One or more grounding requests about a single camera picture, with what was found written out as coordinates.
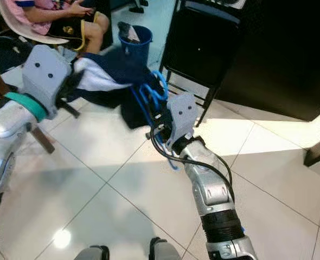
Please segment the blue plastic hanger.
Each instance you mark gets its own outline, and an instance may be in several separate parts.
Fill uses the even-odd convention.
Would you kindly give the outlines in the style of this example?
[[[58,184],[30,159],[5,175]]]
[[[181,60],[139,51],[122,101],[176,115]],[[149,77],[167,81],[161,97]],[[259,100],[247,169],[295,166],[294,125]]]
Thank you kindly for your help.
[[[171,151],[171,149],[162,142],[162,137],[158,134],[161,130],[160,126],[155,122],[158,115],[152,115],[152,108],[156,111],[160,111],[160,109],[162,109],[160,102],[168,100],[168,83],[162,72],[152,71],[151,74],[160,85],[160,91],[154,90],[148,83],[132,86],[130,87],[130,91],[132,92],[133,97],[135,97],[136,102],[138,102],[148,126],[151,128],[146,138],[151,141],[151,144],[157,149],[160,155],[167,158],[170,168],[172,168],[173,171],[179,171],[179,167],[172,163],[175,158],[174,151]]]

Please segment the robot leg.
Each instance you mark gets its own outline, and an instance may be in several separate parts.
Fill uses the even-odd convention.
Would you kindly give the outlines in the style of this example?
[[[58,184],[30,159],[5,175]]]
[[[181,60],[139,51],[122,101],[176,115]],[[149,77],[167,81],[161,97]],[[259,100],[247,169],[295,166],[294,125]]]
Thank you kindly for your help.
[[[150,241],[149,260],[181,260],[181,256],[176,248],[167,240],[158,236]]]
[[[73,260],[110,260],[110,250],[105,245],[92,245],[81,250]]]

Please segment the black cabinet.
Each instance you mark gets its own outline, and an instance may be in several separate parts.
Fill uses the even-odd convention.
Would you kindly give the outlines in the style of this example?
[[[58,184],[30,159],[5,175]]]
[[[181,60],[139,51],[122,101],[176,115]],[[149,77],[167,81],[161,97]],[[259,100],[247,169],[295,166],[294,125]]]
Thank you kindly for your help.
[[[320,115],[320,0],[247,0],[244,40],[219,99],[313,121]]]

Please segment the blue plastic bucket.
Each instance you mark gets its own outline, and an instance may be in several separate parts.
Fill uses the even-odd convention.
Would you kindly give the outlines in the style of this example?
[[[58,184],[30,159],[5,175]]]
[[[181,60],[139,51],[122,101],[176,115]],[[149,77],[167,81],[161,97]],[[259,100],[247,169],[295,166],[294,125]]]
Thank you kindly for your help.
[[[142,25],[130,25],[126,22],[118,22],[117,26],[123,52],[137,63],[146,65],[153,37],[152,31]]]

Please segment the robot right leg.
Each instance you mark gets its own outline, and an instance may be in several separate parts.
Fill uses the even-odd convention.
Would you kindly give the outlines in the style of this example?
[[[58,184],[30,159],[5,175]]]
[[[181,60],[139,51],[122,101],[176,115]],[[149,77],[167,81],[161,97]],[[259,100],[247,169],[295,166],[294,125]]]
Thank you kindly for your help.
[[[181,256],[176,248],[167,240],[158,236],[150,241],[149,260],[181,260]]]

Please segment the robot left leg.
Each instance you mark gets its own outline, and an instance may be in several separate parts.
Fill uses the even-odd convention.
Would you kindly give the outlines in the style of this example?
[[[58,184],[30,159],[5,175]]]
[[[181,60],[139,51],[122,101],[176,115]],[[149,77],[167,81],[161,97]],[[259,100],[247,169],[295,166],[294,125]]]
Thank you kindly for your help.
[[[110,260],[110,250],[105,245],[92,245],[81,250],[73,260]]]

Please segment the black metal chair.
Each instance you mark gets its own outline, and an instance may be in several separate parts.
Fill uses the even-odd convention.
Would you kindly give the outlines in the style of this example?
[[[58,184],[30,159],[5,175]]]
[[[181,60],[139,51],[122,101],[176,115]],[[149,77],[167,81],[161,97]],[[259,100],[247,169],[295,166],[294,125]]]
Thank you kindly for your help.
[[[223,0],[175,0],[173,11],[160,69],[167,72],[168,84],[183,92],[172,76],[207,87],[207,94],[197,95],[202,123],[244,36],[241,11]]]

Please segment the dark navy printed T-shirt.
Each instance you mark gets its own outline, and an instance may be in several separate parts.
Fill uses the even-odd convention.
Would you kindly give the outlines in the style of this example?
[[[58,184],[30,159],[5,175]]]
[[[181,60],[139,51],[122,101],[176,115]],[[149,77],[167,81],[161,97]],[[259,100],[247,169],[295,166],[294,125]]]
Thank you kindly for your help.
[[[105,54],[83,54],[73,61],[73,89],[64,95],[67,102],[82,98],[97,106],[120,107],[123,121],[130,129],[148,126],[150,117],[141,108],[140,86],[157,87],[148,67],[132,60],[122,49]]]

